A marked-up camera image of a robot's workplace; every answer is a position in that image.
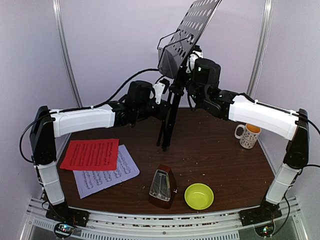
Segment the black perforated music stand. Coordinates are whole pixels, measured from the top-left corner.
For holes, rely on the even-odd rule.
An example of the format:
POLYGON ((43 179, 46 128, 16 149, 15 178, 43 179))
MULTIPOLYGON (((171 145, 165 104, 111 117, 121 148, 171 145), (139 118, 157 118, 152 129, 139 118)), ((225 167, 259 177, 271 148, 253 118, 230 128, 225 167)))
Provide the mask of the black perforated music stand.
POLYGON ((180 101, 188 81, 186 73, 188 58, 220 4, 220 0, 194 1, 176 31, 168 35, 171 37, 168 44, 158 47, 158 70, 163 76, 173 79, 168 89, 167 100, 170 104, 168 119, 162 121, 159 135, 164 152, 170 147, 180 101))

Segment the red sheet music paper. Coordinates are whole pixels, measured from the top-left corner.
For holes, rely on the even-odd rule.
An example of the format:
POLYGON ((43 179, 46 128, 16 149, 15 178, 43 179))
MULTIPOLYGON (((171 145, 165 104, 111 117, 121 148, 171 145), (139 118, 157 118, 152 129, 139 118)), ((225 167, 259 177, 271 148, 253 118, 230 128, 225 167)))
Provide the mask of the red sheet music paper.
POLYGON ((60 168, 69 171, 115 171, 118 151, 118 139, 72 140, 60 168))

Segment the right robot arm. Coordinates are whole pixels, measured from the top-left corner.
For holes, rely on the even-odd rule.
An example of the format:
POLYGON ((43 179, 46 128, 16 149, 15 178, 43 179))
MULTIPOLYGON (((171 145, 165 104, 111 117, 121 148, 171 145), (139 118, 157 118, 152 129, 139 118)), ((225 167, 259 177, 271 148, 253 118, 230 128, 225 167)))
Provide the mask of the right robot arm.
POLYGON ((283 163, 265 194, 265 203, 256 210, 258 219, 266 221, 308 164, 308 113, 304 109, 294 111, 268 105, 245 93, 221 90, 220 72, 221 67, 210 59, 196 58, 193 63, 187 63, 187 73, 191 77, 186 89, 195 107, 218 119, 250 124, 288 140, 283 163))

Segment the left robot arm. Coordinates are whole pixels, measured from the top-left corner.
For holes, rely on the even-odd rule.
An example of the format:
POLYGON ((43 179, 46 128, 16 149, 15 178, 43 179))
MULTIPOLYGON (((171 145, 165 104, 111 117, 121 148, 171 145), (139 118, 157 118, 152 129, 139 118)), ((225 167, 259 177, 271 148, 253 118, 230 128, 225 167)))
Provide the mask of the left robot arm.
POLYGON ((69 221, 72 211, 65 206, 67 202, 55 166, 55 139, 85 130, 133 125, 149 117, 161 119, 168 106, 162 96, 169 85, 165 78, 155 84, 137 80, 130 83, 127 94, 119 101, 64 110, 50 110, 46 105, 38 109, 29 134, 31 159, 39 172, 48 201, 53 205, 51 211, 61 222, 69 221))

